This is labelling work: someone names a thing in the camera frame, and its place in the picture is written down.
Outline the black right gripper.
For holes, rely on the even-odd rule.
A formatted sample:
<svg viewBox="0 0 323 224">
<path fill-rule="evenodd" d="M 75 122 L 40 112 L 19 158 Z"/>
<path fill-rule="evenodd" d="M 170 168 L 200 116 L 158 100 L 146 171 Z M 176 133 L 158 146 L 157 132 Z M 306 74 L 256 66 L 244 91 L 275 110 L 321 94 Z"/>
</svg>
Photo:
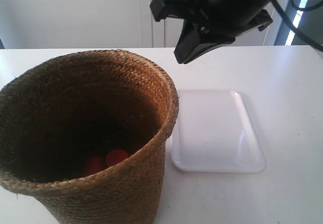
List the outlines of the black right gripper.
<svg viewBox="0 0 323 224">
<path fill-rule="evenodd" d="M 152 0 L 150 10 L 156 22 L 184 19 L 174 50 L 179 64 L 235 42 L 250 30 L 263 31 L 272 22 L 265 9 L 270 0 Z"/>
</svg>

